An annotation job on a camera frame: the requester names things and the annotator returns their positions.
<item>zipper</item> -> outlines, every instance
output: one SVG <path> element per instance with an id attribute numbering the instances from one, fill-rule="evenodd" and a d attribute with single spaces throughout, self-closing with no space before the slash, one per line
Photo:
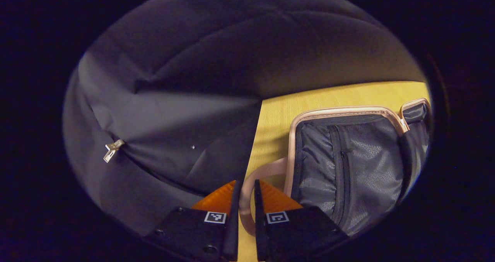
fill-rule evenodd
<path id="1" fill-rule="evenodd" d="M 111 144 L 106 144 L 105 147 L 106 149 L 108 150 L 108 152 L 106 153 L 106 155 L 103 157 L 103 160 L 108 163 L 111 158 L 113 157 L 113 155 L 115 155 L 115 153 L 120 149 L 120 147 L 122 147 L 122 145 L 124 145 L 125 142 L 124 140 L 122 139 L 119 139 Z"/>
<path id="2" fill-rule="evenodd" d="M 330 138 L 335 160 L 336 197 L 332 220 L 341 227 L 347 217 L 350 200 L 350 171 L 348 153 L 352 151 L 347 146 L 347 139 L 338 126 L 329 127 Z"/>

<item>wooden surface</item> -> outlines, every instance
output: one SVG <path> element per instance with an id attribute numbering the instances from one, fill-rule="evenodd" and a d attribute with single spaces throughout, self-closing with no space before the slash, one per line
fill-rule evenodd
<path id="1" fill-rule="evenodd" d="M 261 104 L 258 127 L 254 136 L 246 177 L 261 165 L 287 156 L 290 123 L 299 114 L 313 109 L 382 105 L 399 112 L 405 102 L 430 95 L 422 82 L 373 82 L 294 93 L 266 99 Z M 283 177 L 264 179 L 283 189 Z M 254 200 L 251 201 L 254 211 Z M 239 219 L 239 262 L 256 262 L 255 237 L 247 234 Z"/>

